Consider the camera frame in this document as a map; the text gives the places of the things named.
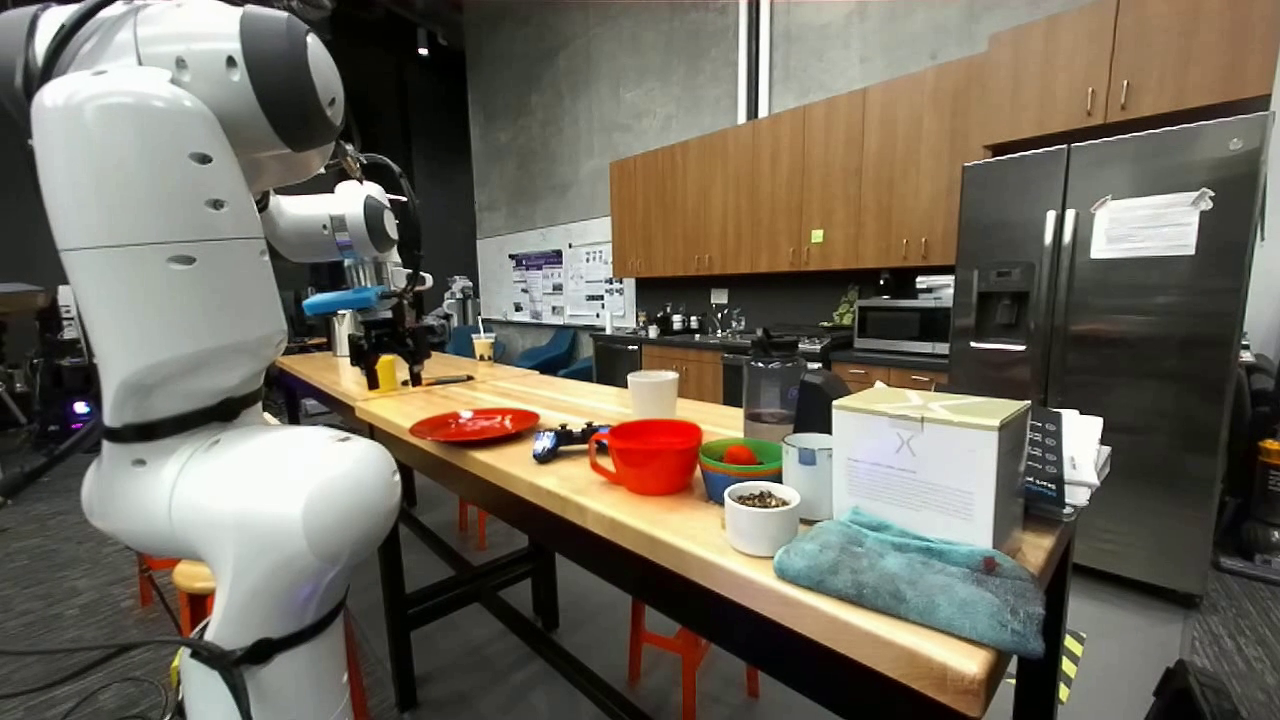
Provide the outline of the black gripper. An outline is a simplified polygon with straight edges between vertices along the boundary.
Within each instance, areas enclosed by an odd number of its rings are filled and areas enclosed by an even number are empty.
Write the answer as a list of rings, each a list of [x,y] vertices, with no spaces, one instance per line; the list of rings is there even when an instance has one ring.
[[[352,362],[365,372],[369,387],[379,387],[375,362],[386,357],[398,357],[408,367],[408,378],[420,378],[424,360],[432,357],[432,331],[411,322],[405,310],[365,321],[352,334]]]

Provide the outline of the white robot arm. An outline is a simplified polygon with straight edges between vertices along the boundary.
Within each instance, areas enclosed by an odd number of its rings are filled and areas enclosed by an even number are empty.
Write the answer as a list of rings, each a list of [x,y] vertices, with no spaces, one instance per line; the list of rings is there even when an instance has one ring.
[[[261,404],[288,342],[271,263],[365,241],[356,187],[306,187],[343,123],[337,60],[306,21],[227,0],[25,2],[0,37],[99,376],[80,509],[215,576],[181,653],[187,720],[352,720],[350,576],[398,525],[398,459]]]

